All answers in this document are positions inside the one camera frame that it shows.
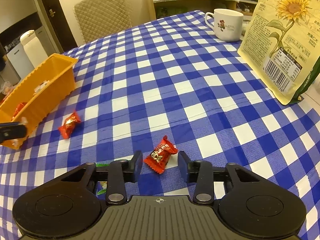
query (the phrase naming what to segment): yellow food package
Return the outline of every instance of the yellow food package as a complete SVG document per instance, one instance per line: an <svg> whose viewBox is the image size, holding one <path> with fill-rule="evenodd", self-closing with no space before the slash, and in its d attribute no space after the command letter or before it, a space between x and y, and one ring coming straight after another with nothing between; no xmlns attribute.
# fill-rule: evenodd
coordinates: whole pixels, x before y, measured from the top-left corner
<svg viewBox="0 0 320 240"><path fill-rule="evenodd" d="M259 0L239 55L283 104L320 72L320 0Z"/></svg>

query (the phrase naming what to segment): blue and white tablecloth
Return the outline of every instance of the blue and white tablecloth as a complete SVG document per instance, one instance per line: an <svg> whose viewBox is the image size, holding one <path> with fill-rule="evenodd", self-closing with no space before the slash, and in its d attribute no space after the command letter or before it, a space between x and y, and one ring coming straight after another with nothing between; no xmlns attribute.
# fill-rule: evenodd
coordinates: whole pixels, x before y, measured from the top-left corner
<svg viewBox="0 0 320 240"><path fill-rule="evenodd" d="M66 53L79 59L76 90L20 151L0 148L0 236L17 239L14 201L85 162L144 158L164 135L192 160L239 163L298 195L302 239L319 239L320 117L305 101L282 106L237 53L194 11L140 25ZM74 110L71 139L58 127ZM172 155L162 175L143 165L128 195L193 194ZM219 198L223 192L216 192Z"/></svg>

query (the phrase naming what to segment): quilted chair cover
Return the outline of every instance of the quilted chair cover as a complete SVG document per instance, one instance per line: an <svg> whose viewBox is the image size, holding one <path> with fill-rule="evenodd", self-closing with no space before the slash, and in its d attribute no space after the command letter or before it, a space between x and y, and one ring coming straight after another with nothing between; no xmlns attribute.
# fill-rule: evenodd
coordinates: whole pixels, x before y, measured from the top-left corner
<svg viewBox="0 0 320 240"><path fill-rule="evenodd" d="M127 0L83 0L74 9L85 43L132 27Z"/></svg>

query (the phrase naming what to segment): red wrapped candy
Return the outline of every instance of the red wrapped candy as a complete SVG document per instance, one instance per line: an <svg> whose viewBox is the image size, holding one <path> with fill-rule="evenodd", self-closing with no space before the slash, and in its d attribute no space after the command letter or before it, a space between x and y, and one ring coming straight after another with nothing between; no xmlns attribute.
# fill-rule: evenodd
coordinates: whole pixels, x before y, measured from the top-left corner
<svg viewBox="0 0 320 240"><path fill-rule="evenodd" d="M16 110L14 111L13 117L11 119L11 122L13 121L13 119L17 116L17 114L22 110L22 108L24 108L24 106L26 105L26 102L20 103L18 104Z"/></svg>
<svg viewBox="0 0 320 240"><path fill-rule="evenodd" d="M161 174L164 172L164 168L169 161L170 155L176 154L177 152L178 150L168 141L167 136L165 135L156 149L144 159L144 162L155 172Z"/></svg>
<svg viewBox="0 0 320 240"><path fill-rule="evenodd" d="M64 120L64 124L58 128L62 137L64 139L70 138L71 133L78 123L81 123L81 120L76 111L74 111L72 115Z"/></svg>

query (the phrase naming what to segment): yellow container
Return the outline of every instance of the yellow container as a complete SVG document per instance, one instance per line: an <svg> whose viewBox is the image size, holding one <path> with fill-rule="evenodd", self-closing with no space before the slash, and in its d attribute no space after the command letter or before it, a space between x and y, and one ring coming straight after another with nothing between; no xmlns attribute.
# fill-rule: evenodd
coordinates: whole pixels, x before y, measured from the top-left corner
<svg viewBox="0 0 320 240"><path fill-rule="evenodd" d="M52 54L41 65L34 69L21 81L6 100L0 105L0 123L11 122L12 116L19 103L27 102L25 107L12 120L20 122L22 117L27 119L27 137L38 127L39 123L76 87L73 66L78 60ZM49 83L35 96L34 89L44 81ZM19 149L27 137L4 141L3 146Z"/></svg>

